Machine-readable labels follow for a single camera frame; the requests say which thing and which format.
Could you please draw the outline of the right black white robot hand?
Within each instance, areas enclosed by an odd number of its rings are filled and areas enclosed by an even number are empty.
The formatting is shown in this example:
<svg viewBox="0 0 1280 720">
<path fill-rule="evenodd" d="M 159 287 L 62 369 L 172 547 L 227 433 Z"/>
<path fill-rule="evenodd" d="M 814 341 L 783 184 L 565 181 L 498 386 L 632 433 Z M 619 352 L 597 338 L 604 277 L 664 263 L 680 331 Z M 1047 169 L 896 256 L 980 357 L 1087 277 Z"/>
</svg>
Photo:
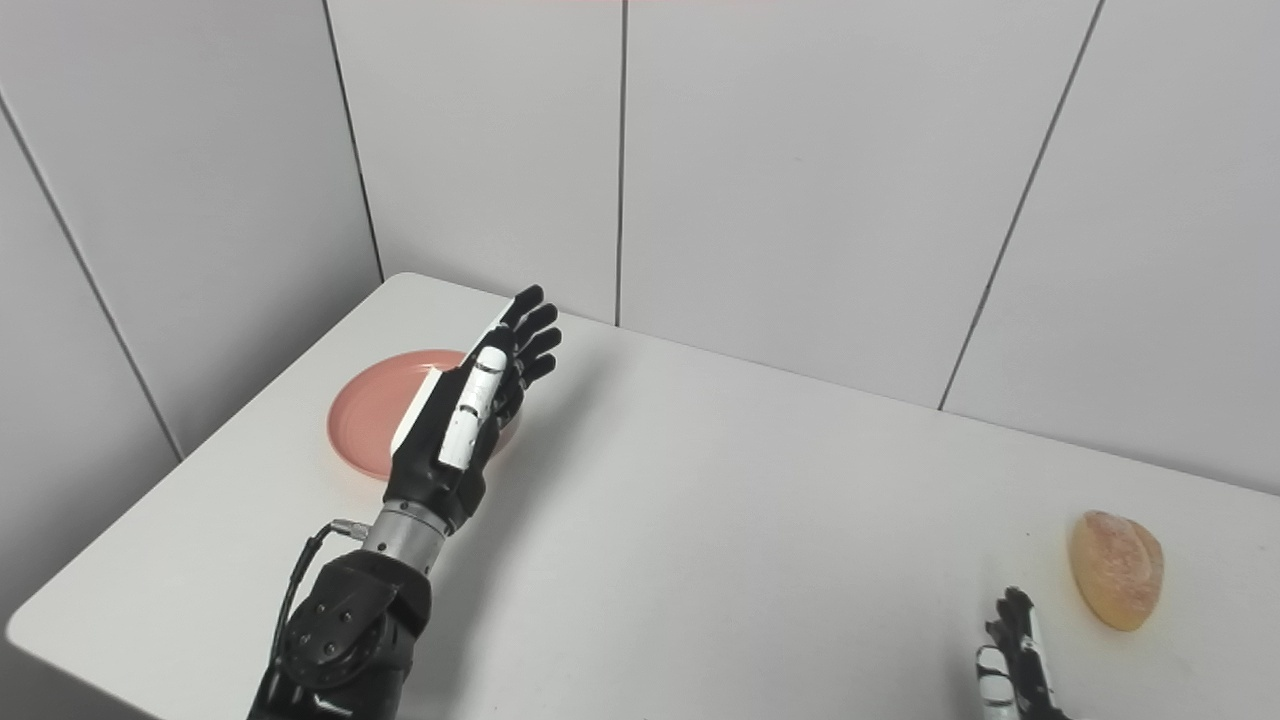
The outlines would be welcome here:
<svg viewBox="0 0 1280 720">
<path fill-rule="evenodd" d="M 986 623 L 989 642 L 975 652 L 983 719 L 1068 719 L 1056 700 L 1036 605 L 1010 585 Z"/>
</svg>

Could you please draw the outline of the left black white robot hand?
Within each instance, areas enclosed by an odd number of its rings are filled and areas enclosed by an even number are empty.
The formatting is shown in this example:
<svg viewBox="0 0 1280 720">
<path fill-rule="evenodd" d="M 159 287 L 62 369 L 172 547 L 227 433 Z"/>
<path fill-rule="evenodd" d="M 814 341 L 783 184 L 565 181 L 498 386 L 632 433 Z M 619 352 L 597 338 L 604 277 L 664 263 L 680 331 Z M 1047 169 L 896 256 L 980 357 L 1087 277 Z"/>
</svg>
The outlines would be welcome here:
<svg viewBox="0 0 1280 720">
<path fill-rule="evenodd" d="M 543 287 L 518 292 L 454 368 L 429 372 L 392 443 L 384 500 L 416 503 L 458 530 L 486 491 L 484 471 L 529 387 L 556 369 L 559 311 Z"/>
</svg>

